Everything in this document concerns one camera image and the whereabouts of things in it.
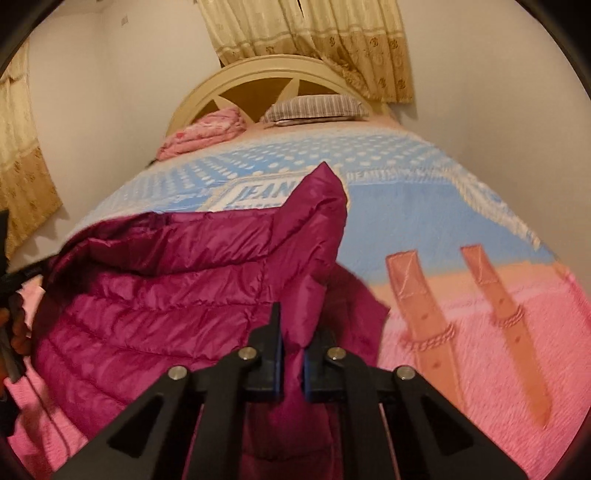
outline screw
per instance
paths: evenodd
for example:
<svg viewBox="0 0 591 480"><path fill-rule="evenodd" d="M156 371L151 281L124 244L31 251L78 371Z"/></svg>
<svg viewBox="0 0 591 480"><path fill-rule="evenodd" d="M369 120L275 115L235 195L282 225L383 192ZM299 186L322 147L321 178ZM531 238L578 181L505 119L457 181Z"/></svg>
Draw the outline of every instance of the screw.
<svg viewBox="0 0 591 480"><path fill-rule="evenodd" d="M256 358L257 354L258 352L256 351L256 348L253 348L251 346L246 346L238 350L238 356L243 360L252 360Z"/></svg>
<svg viewBox="0 0 591 480"><path fill-rule="evenodd" d="M173 380L181 380L182 378L185 378L188 373L189 371L182 365L177 365L168 370L168 376Z"/></svg>
<svg viewBox="0 0 591 480"><path fill-rule="evenodd" d="M400 380L411 380L417 373L413 367L403 365L396 369L396 374Z"/></svg>
<svg viewBox="0 0 591 480"><path fill-rule="evenodd" d="M331 360L342 360L347 356L347 350L339 346L334 346L332 348L329 348L328 352L326 352L326 355Z"/></svg>

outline patterned curtain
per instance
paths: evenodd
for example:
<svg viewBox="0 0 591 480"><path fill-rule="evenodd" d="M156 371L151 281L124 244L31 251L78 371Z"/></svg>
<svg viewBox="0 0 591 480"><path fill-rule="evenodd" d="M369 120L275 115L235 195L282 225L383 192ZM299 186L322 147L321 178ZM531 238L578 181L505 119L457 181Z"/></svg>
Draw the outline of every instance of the patterned curtain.
<svg viewBox="0 0 591 480"><path fill-rule="evenodd" d="M314 56L297 0L199 0L213 47L224 65L274 53Z"/></svg>
<svg viewBox="0 0 591 480"><path fill-rule="evenodd" d="M317 56L348 84L369 100L413 101L406 36L396 0L300 3Z"/></svg>
<svg viewBox="0 0 591 480"><path fill-rule="evenodd" d="M31 114L28 42L0 77L0 210L9 209L7 256L61 207Z"/></svg>

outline headboard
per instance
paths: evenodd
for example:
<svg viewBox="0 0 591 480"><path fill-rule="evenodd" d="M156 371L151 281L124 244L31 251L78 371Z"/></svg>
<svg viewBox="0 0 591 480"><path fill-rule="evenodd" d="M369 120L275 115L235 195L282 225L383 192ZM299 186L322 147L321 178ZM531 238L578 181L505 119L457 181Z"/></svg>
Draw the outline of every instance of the headboard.
<svg viewBox="0 0 591 480"><path fill-rule="evenodd" d="M220 108L236 105L253 124L278 100L324 93L358 98L371 115L389 114L386 104L365 100L322 61L276 54L237 61L209 77L177 108L167 135Z"/></svg>

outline ceiling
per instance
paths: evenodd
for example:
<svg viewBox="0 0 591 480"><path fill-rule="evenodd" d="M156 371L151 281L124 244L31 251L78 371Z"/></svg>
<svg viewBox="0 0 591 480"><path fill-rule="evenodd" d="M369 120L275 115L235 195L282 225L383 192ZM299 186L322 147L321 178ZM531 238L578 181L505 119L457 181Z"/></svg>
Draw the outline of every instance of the ceiling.
<svg viewBox="0 0 591 480"><path fill-rule="evenodd" d="M100 13L114 2L115 0L102 0L99 2L96 0L64 0L53 12L53 15L62 17L64 15Z"/></svg>

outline printed strap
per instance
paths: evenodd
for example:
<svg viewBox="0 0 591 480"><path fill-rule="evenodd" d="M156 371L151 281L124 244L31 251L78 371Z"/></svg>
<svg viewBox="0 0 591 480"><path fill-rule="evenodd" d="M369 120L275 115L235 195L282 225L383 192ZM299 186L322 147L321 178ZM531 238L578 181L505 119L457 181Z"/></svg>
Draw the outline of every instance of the printed strap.
<svg viewBox="0 0 591 480"><path fill-rule="evenodd" d="M408 326L410 343L418 346L413 348L418 370L459 410L464 410L452 343L455 330L448 325L433 297L417 251L390 255L386 266L398 308Z"/></svg>
<svg viewBox="0 0 591 480"><path fill-rule="evenodd" d="M493 308L493 324L505 336L505 344L517 370L534 421L545 427L552 412L552 398L527 329L527 315L507 292L482 245L462 247L462 255L474 281Z"/></svg>

